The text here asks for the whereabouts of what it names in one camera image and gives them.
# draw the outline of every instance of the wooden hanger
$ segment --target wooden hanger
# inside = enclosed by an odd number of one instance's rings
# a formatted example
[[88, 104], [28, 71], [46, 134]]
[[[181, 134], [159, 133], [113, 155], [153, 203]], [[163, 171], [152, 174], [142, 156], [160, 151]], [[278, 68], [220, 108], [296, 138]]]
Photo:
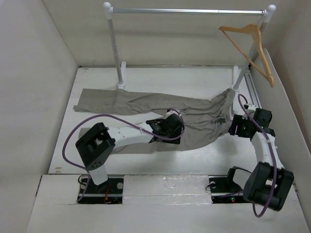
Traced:
[[[272, 76], [269, 64], [267, 62], [266, 56], [263, 53], [262, 44], [261, 44], [261, 31], [259, 27], [256, 24], [249, 24], [246, 27], [243, 28], [233, 28], [233, 27], [227, 27], [227, 26], [221, 26], [219, 28], [226, 37], [231, 41], [231, 43], [243, 54], [243, 56], [252, 64], [253, 67], [255, 67], [256, 70], [269, 82], [270, 86], [274, 86], [274, 78]], [[253, 37], [254, 44], [256, 45], [258, 54], [261, 58], [262, 65], [265, 69], [265, 72], [263, 72], [255, 63], [250, 59], [250, 57], [240, 48], [240, 46], [226, 33], [227, 32], [234, 32], [234, 33], [244, 33], [244, 34], [250, 34]]]

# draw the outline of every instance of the clothing rack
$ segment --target clothing rack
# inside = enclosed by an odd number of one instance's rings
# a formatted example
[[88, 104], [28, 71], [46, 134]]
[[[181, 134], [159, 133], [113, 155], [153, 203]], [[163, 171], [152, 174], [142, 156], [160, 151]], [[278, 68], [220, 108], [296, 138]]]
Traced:
[[[111, 37], [111, 45], [113, 50], [113, 56], [115, 60], [115, 65], [118, 74], [118, 87], [124, 88], [125, 86], [125, 66], [126, 63], [122, 62], [120, 64], [119, 54], [117, 49], [117, 42], [115, 37], [115, 32], [113, 29], [112, 15], [113, 14], [184, 14], [184, 15], [245, 15], [245, 16], [262, 16], [262, 23], [260, 26], [261, 33], [266, 29], [273, 12], [276, 10], [275, 5], [269, 5], [267, 10], [259, 11], [237, 11], [237, 10], [195, 10], [195, 9], [145, 9], [145, 8], [115, 8], [112, 7], [109, 2], [104, 3], [104, 11], [106, 19], [108, 21], [108, 27]], [[249, 57], [254, 59], [257, 55], [256, 47], [253, 44], [250, 51]], [[243, 79], [243, 76], [248, 69], [249, 62], [246, 60], [242, 70], [238, 76], [236, 83], [232, 86], [233, 90], [238, 91], [240, 83]]]

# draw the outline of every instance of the gray cloth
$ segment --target gray cloth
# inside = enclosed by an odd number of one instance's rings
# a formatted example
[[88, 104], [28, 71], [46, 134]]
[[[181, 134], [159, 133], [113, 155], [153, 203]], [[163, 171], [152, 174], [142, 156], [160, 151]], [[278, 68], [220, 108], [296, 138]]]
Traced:
[[[180, 145], [139, 143], [116, 149], [114, 153], [152, 153], [153, 151], [184, 151], [204, 147], [226, 133], [231, 125], [229, 109], [235, 91], [227, 89], [212, 100], [200, 100], [160, 93], [83, 89], [78, 112], [106, 113], [120, 116], [154, 112], [165, 116], [168, 108], [180, 110], [185, 133]], [[81, 137], [88, 129], [81, 129]]]

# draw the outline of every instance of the garment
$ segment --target garment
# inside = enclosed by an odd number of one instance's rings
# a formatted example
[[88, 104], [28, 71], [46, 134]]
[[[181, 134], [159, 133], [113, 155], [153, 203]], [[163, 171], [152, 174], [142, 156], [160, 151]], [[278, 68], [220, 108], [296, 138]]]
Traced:
[[[231, 125], [229, 109], [235, 91], [227, 89], [212, 100], [200, 100], [160, 93], [83, 89], [75, 111], [106, 113], [120, 116], [154, 112], [165, 116], [168, 108], [180, 110], [185, 133], [180, 145], [140, 143], [116, 149], [114, 153], [152, 153], [153, 151], [184, 151], [204, 147], [228, 132]], [[88, 129], [82, 129], [82, 136]]]

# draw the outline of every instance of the white pipe connector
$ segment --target white pipe connector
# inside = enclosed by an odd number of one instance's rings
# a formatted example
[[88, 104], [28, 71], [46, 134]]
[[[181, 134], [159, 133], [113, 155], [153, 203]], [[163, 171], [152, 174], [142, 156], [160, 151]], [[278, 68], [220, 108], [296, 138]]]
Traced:
[[276, 11], [276, 6], [275, 5], [269, 5], [267, 10], [265, 10], [264, 17], [263, 17], [262, 21], [264, 23], [270, 22], [274, 11]]
[[104, 10], [106, 19], [112, 19], [113, 7], [111, 7], [111, 4], [109, 2], [104, 3]]

